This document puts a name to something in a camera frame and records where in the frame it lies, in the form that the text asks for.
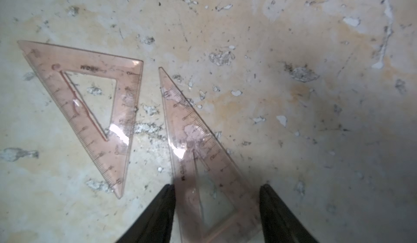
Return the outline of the pink small triangle square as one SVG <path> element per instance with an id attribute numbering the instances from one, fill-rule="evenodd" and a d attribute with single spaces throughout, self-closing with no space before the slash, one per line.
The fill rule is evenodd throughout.
<path id="1" fill-rule="evenodd" d="M 181 240 L 249 242 L 260 230 L 252 186 L 164 68 L 159 77 Z"/>

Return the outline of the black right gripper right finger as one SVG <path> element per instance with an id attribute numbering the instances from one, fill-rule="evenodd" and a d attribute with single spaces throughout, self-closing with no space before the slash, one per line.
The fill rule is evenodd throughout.
<path id="1" fill-rule="evenodd" d="M 317 243 L 269 184 L 260 187 L 260 216 L 266 243 Z"/>

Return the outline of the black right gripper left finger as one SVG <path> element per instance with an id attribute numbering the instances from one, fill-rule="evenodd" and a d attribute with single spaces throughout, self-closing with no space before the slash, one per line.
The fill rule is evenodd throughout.
<path id="1" fill-rule="evenodd" d="M 175 186 L 166 184 L 118 242 L 169 243 L 175 205 Z"/>

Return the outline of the pink triangle set square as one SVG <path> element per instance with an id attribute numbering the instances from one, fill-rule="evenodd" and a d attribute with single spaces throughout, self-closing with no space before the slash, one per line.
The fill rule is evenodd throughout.
<path id="1" fill-rule="evenodd" d="M 143 61 L 61 45 L 19 40 L 28 64 L 118 199 L 124 195 L 139 103 Z M 108 132 L 67 73 L 116 82 Z"/>

